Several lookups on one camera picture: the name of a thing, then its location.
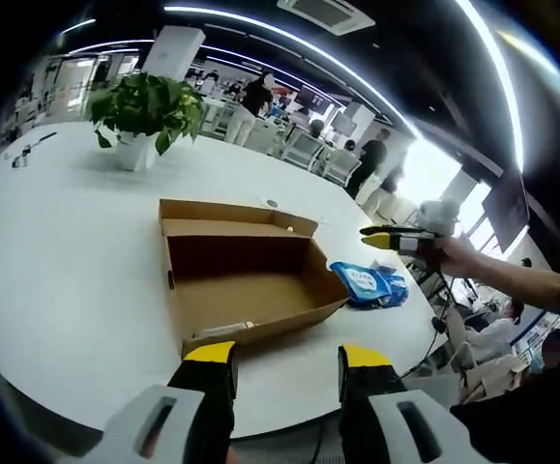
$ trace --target box lid flap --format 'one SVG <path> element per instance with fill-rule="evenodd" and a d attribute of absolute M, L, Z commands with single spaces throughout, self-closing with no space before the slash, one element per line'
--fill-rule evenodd
<path fill-rule="evenodd" d="M 197 201 L 160 200 L 164 236 L 307 237 L 318 224 L 280 211 Z"/>

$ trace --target human hand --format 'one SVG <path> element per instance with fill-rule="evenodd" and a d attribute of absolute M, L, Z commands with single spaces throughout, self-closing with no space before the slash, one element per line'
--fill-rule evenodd
<path fill-rule="evenodd" d="M 482 257 L 479 251 L 454 237 L 437 239 L 435 245 L 445 254 L 440 263 L 444 274 L 460 278 L 475 276 Z"/>

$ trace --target black cable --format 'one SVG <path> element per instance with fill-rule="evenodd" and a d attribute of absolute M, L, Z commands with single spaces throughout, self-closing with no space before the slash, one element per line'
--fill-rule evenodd
<path fill-rule="evenodd" d="M 439 276 L 441 278 L 445 278 L 443 276 L 443 274 L 438 271 L 437 272 L 439 274 Z M 445 317 L 445 312 L 447 311 L 447 308 L 452 304 L 452 285 L 454 285 L 454 281 L 456 280 L 456 278 L 452 278 L 452 282 L 450 283 L 449 287 L 446 285 L 445 287 L 447 288 L 447 293 L 448 293 L 448 299 L 447 302 L 445 302 L 445 305 L 443 306 L 443 310 L 441 311 L 441 316 L 439 317 L 439 319 L 443 319 Z M 427 350 L 426 350 L 426 355 L 424 356 L 424 358 L 419 361 L 417 364 L 415 364 L 413 367 L 411 367 L 410 369 L 408 369 L 408 371 L 406 373 L 404 373 L 400 379 L 403 379 L 409 375 L 411 375 L 413 372 L 415 372 L 417 369 L 419 369 L 422 365 L 424 365 L 424 363 L 426 362 L 427 358 L 430 356 L 430 350 L 432 349 L 432 347 L 434 346 L 434 342 L 436 341 L 436 337 L 438 337 L 438 331 L 434 331 L 434 338 L 432 339 L 432 342 L 430 343 L 430 346 L 428 346 Z"/>
<path fill-rule="evenodd" d="M 325 424 L 320 424 L 320 431 L 318 432 L 318 440 L 316 441 L 316 448 L 314 449 L 314 455 L 311 457 L 309 464 L 315 464 L 316 459 L 318 459 L 318 454 L 320 454 L 320 449 L 322 448 L 322 439 L 325 435 Z"/>

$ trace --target desk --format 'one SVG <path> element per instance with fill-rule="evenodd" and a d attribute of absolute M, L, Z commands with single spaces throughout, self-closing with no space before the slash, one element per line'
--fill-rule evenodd
<path fill-rule="evenodd" d="M 118 171 L 92 126 L 35 128 L 0 155 L 0 373 L 54 413 L 103 430 L 146 387 L 179 364 L 167 313 L 158 222 L 160 198 L 263 206 L 319 222 L 330 260 L 376 259 L 408 280 L 402 307 L 341 309 L 317 327 L 280 338 L 239 363 L 234 437 L 278 430 L 339 408 L 337 349 L 379 350 L 398 372 L 419 362 L 434 336 L 432 310 L 398 257 L 360 242 L 369 219 L 343 189 L 242 147 L 199 137 L 148 172 Z M 446 337 L 439 335 L 434 349 Z"/>

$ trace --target green leaves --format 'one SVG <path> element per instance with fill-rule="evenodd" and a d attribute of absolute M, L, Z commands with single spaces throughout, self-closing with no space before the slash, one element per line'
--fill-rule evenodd
<path fill-rule="evenodd" d="M 102 148 L 109 148 L 112 146 L 111 143 L 109 143 L 109 140 L 107 140 L 101 132 L 99 132 L 99 129 L 95 129 L 95 134 L 97 135 L 97 140 L 99 140 L 99 146 Z"/>
<path fill-rule="evenodd" d="M 155 147 L 162 155 L 178 136 L 197 137 L 202 114 L 202 97 L 189 84 L 142 72 L 96 97 L 89 119 L 97 129 L 106 126 L 117 134 L 159 132 Z M 96 134 L 102 148 L 110 146 L 98 130 Z"/>

